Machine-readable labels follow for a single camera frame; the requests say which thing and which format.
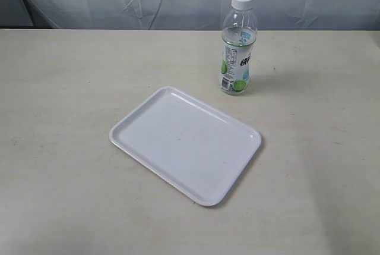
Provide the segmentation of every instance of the green lime graphic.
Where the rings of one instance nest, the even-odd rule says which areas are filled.
[[[245,87],[246,87],[246,81],[244,80],[235,81],[233,83],[233,90],[236,92],[241,92],[243,89],[245,89]]]
[[[227,72],[227,62],[223,60],[223,62],[221,63],[221,73],[225,74],[226,72]]]

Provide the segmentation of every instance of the plastic bottle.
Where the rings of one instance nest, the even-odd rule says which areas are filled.
[[[249,83],[249,59],[256,41],[254,0],[232,0],[232,10],[223,23],[223,61],[220,87],[230,95],[243,93]]]

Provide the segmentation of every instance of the white tray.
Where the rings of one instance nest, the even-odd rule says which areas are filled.
[[[222,201],[261,145],[259,132],[174,87],[155,92],[109,138],[203,206]]]

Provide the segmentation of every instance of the beige table surface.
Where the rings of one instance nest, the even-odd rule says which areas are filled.
[[[380,32],[259,32],[242,96],[220,39],[0,30],[0,254],[380,254]],[[108,139],[167,85],[265,138],[219,207]]]

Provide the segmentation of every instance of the white bottle cap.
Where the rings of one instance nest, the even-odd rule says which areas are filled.
[[[249,10],[254,7],[254,0],[232,0],[231,5],[236,10]]]

